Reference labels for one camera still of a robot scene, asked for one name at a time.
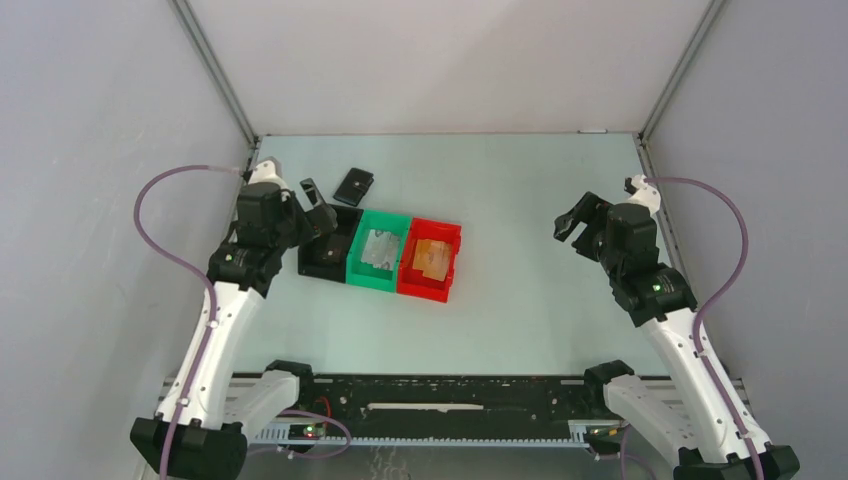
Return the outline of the silver cards in green bin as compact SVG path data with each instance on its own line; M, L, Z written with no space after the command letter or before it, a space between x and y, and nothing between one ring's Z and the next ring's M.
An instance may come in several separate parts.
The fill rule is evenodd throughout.
M378 270L394 271L401 238L388 230L369 229L360 260Z

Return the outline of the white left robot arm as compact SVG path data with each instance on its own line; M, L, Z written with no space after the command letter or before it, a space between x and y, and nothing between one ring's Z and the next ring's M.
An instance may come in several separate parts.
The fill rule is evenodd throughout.
M162 479L235 479L249 442L266 423L283 410L299 417L315 406L311 384L273 369L231 409L225 404L239 346L282 269L284 254L334 232L337 215L311 178L300 183L312 205L305 210L272 156L248 171L234 168L232 174L244 182L235 218L207 269L200 270L158 245L141 222L146 194L165 178L191 169L182 166L157 175L142 187L133 207L141 238L199 278L204 297L171 389L152 417L134 421L130 439Z

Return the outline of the red plastic bin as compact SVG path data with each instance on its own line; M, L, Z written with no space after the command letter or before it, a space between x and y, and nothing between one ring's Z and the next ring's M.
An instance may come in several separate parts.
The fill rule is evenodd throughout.
M396 291L447 303L461 246L458 224L414 217L401 255Z

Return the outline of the black plastic bin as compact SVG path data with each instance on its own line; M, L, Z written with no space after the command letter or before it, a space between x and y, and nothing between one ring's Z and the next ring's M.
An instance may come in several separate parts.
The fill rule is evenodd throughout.
M298 273L344 284L347 259L364 211L345 205L331 205L336 212L336 229L298 249Z

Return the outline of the black leather card holder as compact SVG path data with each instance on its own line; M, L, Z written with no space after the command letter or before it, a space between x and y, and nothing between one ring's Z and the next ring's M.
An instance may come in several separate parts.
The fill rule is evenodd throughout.
M351 168L333 193L333 199L341 204L357 207L367 195L373 182L373 173L359 168Z

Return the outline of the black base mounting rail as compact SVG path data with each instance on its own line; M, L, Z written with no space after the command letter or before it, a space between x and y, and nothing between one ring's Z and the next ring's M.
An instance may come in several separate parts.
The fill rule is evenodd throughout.
M315 374L296 405L336 420L327 445L580 447L622 422L579 376Z

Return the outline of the green plastic bin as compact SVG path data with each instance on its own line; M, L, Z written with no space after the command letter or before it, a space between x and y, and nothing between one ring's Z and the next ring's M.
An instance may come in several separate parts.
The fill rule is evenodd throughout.
M346 283L395 293L412 217L365 210L346 262Z

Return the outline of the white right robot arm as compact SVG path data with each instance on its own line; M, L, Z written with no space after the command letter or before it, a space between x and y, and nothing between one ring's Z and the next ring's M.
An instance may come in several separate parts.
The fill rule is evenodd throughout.
M634 175L628 198L611 203L585 193L554 221L564 242L579 226L575 251L598 263L615 302L652 345L668 370L684 411L678 413L645 386L621 360L584 373L585 411L612 413L660 453L676 479L791 479L800 461L775 444L736 392L704 327L707 308L677 269L659 259L659 179Z

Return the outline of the orange cards in red bin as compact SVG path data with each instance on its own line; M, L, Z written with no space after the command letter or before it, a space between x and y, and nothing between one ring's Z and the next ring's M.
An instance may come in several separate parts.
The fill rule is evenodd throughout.
M422 276L435 281L444 281L452 258L452 246L449 243L419 239L415 245L412 268Z

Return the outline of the black item in black bin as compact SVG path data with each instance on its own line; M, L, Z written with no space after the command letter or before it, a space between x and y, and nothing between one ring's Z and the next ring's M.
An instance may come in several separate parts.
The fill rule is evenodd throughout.
M321 238L316 248L316 262L321 265L339 264L344 260L345 255L345 240L336 235Z

